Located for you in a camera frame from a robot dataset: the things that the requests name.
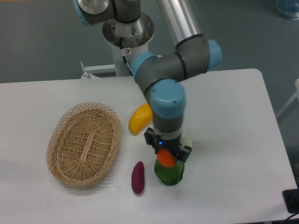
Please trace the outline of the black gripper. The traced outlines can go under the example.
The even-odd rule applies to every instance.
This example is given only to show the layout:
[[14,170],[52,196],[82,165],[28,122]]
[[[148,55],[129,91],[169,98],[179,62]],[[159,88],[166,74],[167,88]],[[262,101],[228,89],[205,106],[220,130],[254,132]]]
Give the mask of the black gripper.
[[161,135],[154,134],[154,129],[149,127],[144,133],[147,145],[152,146],[155,154],[162,148],[166,149],[177,161],[185,163],[192,151],[192,147],[181,145],[181,134],[171,140],[164,140]]

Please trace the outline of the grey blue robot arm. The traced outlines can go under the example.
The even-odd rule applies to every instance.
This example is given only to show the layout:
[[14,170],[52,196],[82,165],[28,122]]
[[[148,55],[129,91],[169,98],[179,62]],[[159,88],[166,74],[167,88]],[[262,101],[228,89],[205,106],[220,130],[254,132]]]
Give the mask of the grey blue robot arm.
[[187,0],[160,0],[158,5],[171,32],[175,52],[163,57],[134,48],[149,42],[154,26],[141,12],[138,0],[76,0],[75,9],[85,25],[103,23],[108,42],[121,51],[121,67],[134,77],[153,113],[153,127],[144,136],[156,152],[166,149],[175,161],[185,162],[192,151],[181,143],[186,105],[181,81],[217,68],[222,52],[215,40],[204,38]]

